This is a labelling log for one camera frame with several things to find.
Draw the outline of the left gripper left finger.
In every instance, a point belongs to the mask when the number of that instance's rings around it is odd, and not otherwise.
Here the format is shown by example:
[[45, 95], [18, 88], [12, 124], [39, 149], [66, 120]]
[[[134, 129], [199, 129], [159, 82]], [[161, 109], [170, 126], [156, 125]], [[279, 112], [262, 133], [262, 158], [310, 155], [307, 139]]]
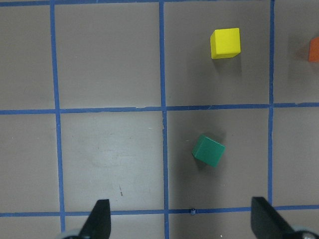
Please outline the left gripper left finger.
[[83, 225], [80, 239], [108, 239], [111, 234], [111, 211], [109, 199], [98, 200]]

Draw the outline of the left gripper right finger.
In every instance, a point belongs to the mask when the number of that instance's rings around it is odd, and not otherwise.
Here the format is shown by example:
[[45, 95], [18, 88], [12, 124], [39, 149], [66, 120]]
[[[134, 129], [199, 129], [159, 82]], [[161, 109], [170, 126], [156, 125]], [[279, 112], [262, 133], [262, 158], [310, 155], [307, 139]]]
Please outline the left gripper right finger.
[[264, 197], [251, 200], [251, 229], [257, 239], [301, 238]]

